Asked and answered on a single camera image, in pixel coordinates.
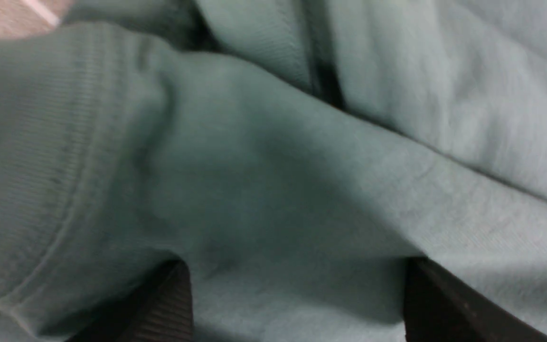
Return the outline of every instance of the teal sweatshirt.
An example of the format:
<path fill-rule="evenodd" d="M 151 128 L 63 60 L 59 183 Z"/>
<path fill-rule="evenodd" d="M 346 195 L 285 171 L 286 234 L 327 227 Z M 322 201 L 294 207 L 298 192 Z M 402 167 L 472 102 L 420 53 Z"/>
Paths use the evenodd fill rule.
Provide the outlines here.
<path fill-rule="evenodd" d="M 170 258 L 197 341 L 403 341 L 412 256 L 547 334 L 547 1 L 306 3 L 81 0 L 0 40 L 0 342 Z"/>

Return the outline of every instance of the seam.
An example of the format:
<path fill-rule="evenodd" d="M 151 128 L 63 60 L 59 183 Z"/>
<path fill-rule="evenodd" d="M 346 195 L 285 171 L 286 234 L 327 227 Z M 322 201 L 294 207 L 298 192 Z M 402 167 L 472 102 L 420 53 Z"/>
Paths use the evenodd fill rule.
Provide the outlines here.
<path fill-rule="evenodd" d="M 81 50 L 79 50 L 79 49 L 78 49 L 78 51 L 76 51 L 76 61 L 78 62 L 78 65 L 82 61 L 82 59 L 85 58 L 85 56 L 83 56 L 80 53 L 80 51 Z M 78 68 L 78 70 L 82 70 L 83 72 L 85 72 L 87 70 L 87 63 L 85 63 L 85 62 L 81 62 L 81 63 L 83 63 L 83 68 Z M 78 98 L 79 98 L 79 95 L 81 95 L 83 93 L 79 89 L 81 87 L 81 85 L 82 85 L 82 83 L 78 82 L 78 89 L 75 92 L 76 93 L 76 96 L 75 96 L 76 101 L 74 101 L 74 110 L 70 111 L 70 113 L 76 113 L 76 109 L 78 108 Z M 24 277 L 22 277 L 20 279 L 20 281 L 18 281 L 16 283 L 16 285 L 14 285 L 11 290 L 9 290 L 6 294 L 3 294 L 2 296 L 0 296 L 0 300 L 16 294 L 17 292 L 19 292 L 22 289 L 22 287 L 24 285 L 26 285 L 26 283 L 28 283 L 28 281 L 30 281 L 30 279 L 39 270 L 39 266 L 43 265 L 46 262 L 46 260 L 48 260 L 48 257 L 52 254 L 52 251 L 54 251 L 55 247 L 57 246 L 57 242 L 60 240 L 61 236 L 64 235 L 67 232 L 67 230 L 69 229 L 69 224 L 67 223 L 67 220 L 69 219 L 69 216 L 71 215 L 71 213 L 74 212 L 75 209 L 76 209 L 77 202 L 78 202 L 77 201 L 78 200 L 78 190 L 79 190 L 79 188 L 81 188 L 80 185 L 83 183 L 85 173 L 86 173 L 86 169 L 87 169 L 86 164 L 87 164 L 87 158 L 89 156 L 89 150 L 93 145 L 94 126 L 91 125 L 91 128 L 92 129 L 91 129 L 91 131 L 88 135 L 89 140 L 85 144 L 85 147 L 80 151 L 81 156 L 79 158 L 79 167 L 74 172 L 75 173 L 75 179 L 74 179 L 75 181 L 72 184 L 72 188 L 70 189 L 69 195 L 66 196 L 66 200 L 65 200 L 66 203 L 65 203 L 65 207 L 63 209 L 63 214 L 61 215 L 61 217 L 57 218 L 57 220 L 56 220 L 56 228 L 54 229 L 54 234 L 52 234 L 52 236 L 50 237 L 50 240 L 48 241 L 47 247 L 44 248 L 43 251 L 41 251 L 41 253 L 39 254 L 39 257 L 37 258 L 37 261 L 35 262 L 34 266 L 32 267 L 32 270 L 30 272 L 28 272 L 28 274 L 24 275 Z M 78 130 L 75 130 L 74 132 L 71 132 L 67 136 L 67 138 L 68 138 L 68 140 L 67 140 L 68 143 L 66 145 L 67 146 L 67 149 L 66 149 L 67 159 L 69 159 L 68 157 L 70 156 L 70 154 L 73 151 L 71 149 L 71 147 L 73 147 L 74 145 L 77 145 L 77 143 L 73 142 L 74 137 L 76 135 L 76 134 L 73 134 L 73 133 L 77 133 L 77 132 L 78 132 Z M 15 306 L 15 305 L 18 305 L 19 303 L 21 303 L 19 300 L 12 300 L 11 305 Z"/>
<path fill-rule="evenodd" d="M 81 60 L 76 60 L 76 65 L 79 65 L 79 62 Z M 70 113 L 75 113 L 77 109 L 78 104 L 78 96 L 79 93 L 77 89 L 73 92 L 75 94 L 74 97 L 72 97 L 72 100 L 70 101 Z M 56 217 L 52 214 L 53 212 L 56 212 L 56 208 L 59 207 L 61 203 L 61 197 L 63 197 L 64 192 L 64 179 L 68 177 L 69 173 L 67 170 L 70 169 L 70 158 L 71 153 L 73 151 L 73 147 L 75 145 L 74 143 L 74 136 L 76 134 L 76 125 L 74 121 L 68 121 L 66 123 L 66 129 L 63 132 L 62 139 L 65 141 L 63 143 L 60 153 L 57 158 L 57 165 L 54 167 L 53 174 L 54 176 L 50 178 L 50 182 L 52 184 L 52 187 L 48 189 L 46 195 L 44 195 L 44 202 L 41 206 L 41 214 L 40 219 L 37 223 L 37 233 L 31 234 L 32 238 L 35 238 L 36 236 L 41 236 L 44 232 L 39 231 L 39 228 L 48 227 L 53 221 L 57 221 Z M 54 243 L 56 240 L 56 236 L 59 233 L 59 228 L 55 230 L 55 232 L 52 234 L 52 237 L 49 239 L 46 246 L 39 252 L 39 255 L 37 255 L 37 258 L 35 261 L 32 261 L 35 258 L 35 254 L 33 253 L 32 249 L 33 246 L 25 245 L 22 246 L 22 248 L 14 254 L 13 257 L 9 260 L 9 268 L 7 268 L 6 272 L 3 273 L 0 278 L 2 279 L 8 279 L 11 275 L 15 274 L 16 272 L 22 271 L 24 273 L 24 270 L 29 270 L 29 275 L 26 275 L 24 277 L 14 277 L 13 279 L 13 286 L 9 289 L 3 292 L 3 294 L 0 294 L 0 300 L 4 299 L 5 297 L 13 294 L 17 290 L 17 288 L 28 278 L 30 275 L 32 275 L 34 268 L 37 268 L 39 264 L 41 264 L 41 259 L 47 255 L 47 252 L 50 250 L 50 245 Z"/>
<path fill-rule="evenodd" d="M 540 58 L 541 60 L 547 63 L 547 57 L 545 57 L 540 52 L 538 52 L 534 47 L 528 45 L 527 43 L 524 43 L 523 41 L 519 41 L 517 38 L 513 37 L 510 33 L 500 28 L 497 24 L 486 20 L 484 17 L 482 17 L 482 15 L 479 15 L 476 11 L 474 11 L 474 9 L 470 8 L 469 6 L 465 4 L 462 4 L 461 2 L 458 2 L 458 0 L 453 0 L 453 3 L 456 4 L 458 7 L 461 7 L 468 13 L 470 13 L 474 18 L 476 18 L 483 25 L 495 30 L 495 32 L 497 32 L 502 37 L 508 39 L 509 41 L 512 41 L 516 45 L 523 48 L 523 50 L 525 50 L 526 52 L 533 54 L 534 56 L 537 56 L 538 58 Z"/>
<path fill-rule="evenodd" d="M 94 46 L 96 48 L 99 48 L 99 50 L 95 52 L 94 55 L 95 55 L 95 58 L 98 61 L 100 61 L 100 65 L 98 67 L 98 74 L 99 74 L 98 80 L 101 80 L 101 82 L 99 83 L 98 89 L 96 91 L 96 93 L 100 94 L 100 96 L 97 96 L 95 98 L 95 104 L 93 106 L 93 110 L 90 111 L 90 113 L 94 113 L 94 120 L 97 121 L 95 125 L 98 125 L 98 118 L 102 117 L 102 110 L 106 108 L 104 103 L 104 99 L 105 99 L 104 94 L 106 94 L 105 87 L 104 87 L 104 80 L 105 80 L 104 68 L 105 68 L 105 63 L 107 61 L 108 54 L 106 53 L 106 50 L 104 48 L 106 44 L 106 39 L 104 39 L 104 37 L 107 33 L 110 33 L 111 31 L 109 29 L 109 26 L 107 25 L 99 25 L 98 28 L 100 29 L 98 31 L 100 34 L 98 35 L 94 43 Z M 125 82 L 127 80 L 127 77 L 125 76 L 125 74 L 122 75 L 122 72 L 120 72 L 120 71 L 123 71 L 123 67 L 119 67 L 120 65 L 123 65 L 124 63 L 123 62 L 124 53 L 122 48 L 123 37 L 122 37 L 121 30 L 113 31 L 113 37 L 114 37 L 113 41 L 115 41 L 114 55 L 117 57 L 115 60 L 115 65 L 117 68 L 115 68 L 116 72 L 113 73 L 115 76 L 117 76 L 114 84 L 120 85 L 120 87 L 117 87 L 119 93 L 124 93 L 123 89 L 126 89 Z M 115 98 L 124 99 L 124 96 L 123 94 L 120 94 L 120 95 L 116 95 Z M 91 191 L 87 194 L 87 197 L 86 197 L 88 200 L 87 200 L 87 203 L 85 204 L 85 210 L 80 210 L 82 214 L 76 218 L 76 225 L 78 226 L 79 229 L 92 229 L 92 226 L 90 224 L 87 224 L 87 221 L 89 220 L 91 216 L 93 216 L 92 214 L 95 212 L 95 208 L 96 208 L 96 204 L 98 203 L 98 200 L 101 199 L 102 198 L 101 195 L 105 193 L 104 190 L 106 190 L 106 187 L 104 187 L 102 183 L 108 182 L 108 175 L 106 173 L 106 166 L 109 165 L 109 163 L 107 162 L 108 159 L 106 158 L 106 155 L 105 155 L 105 158 L 102 158 L 100 154 L 103 153 L 103 151 L 105 154 L 110 154 L 112 149 L 110 149 L 109 146 L 113 146 L 113 149 L 115 149 L 115 147 L 117 148 L 120 147 L 121 145 L 119 141 L 121 139 L 120 134 L 115 134 L 115 133 L 119 132 L 119 130 L 117 129 L 117 126 L 120 123 L 120 113 L 122 111 L 123 111 L 123 108 L 119 108 L 119 107 L 115 108 L 115 110 L 111 110 L 111 108 L 106 109 L 106 113 L 110 114 L 110 121 L 108 116 L 106 122 L 109 122 L 109 123 L 106 125 L 106 129 L 103 132 L 104 139 L 102 139 L 102 141 L 106 142 L 106 146 L 103 148 L 94 148 L 94 143 L 90 143 L 90 146 L 88 148 L 89 151 L 92 150 L 93 152 L 95 152 L 95 153 L 88 152 L 87 154 L 89 154 L 89 156 L 93 156 L 94 160 L 96 160 L 97 163 L 93 168 L 93 172 L 90 173 L 90 177 L 87 177 L 87 179 L 84 180 L 85 182 L 91 184 L 91 186 L 89 187 Z M 113 164 L 117 164 L 117 156 L 115 156 L 113 159 L 114 159 Z M 52 279 L 57 277 L 60 270 L 61 268 L 58 268 L 58 267 L 55 268 L 50 274 L 47 275 L 46 280 L 44 280 L 44 282 L 40 284 L 39 288 L 46 288 L 49 284 L 51 284 Z M 33 297 L 34 294 L 37 294 L 38 292 L 39 291 L 36 290 L 33 292 L 33 294 L 29 294 L 28 296 L 24 297 L 17 305 L 22 305 L 22 303 L 28 301 L 30 298 Z"/>

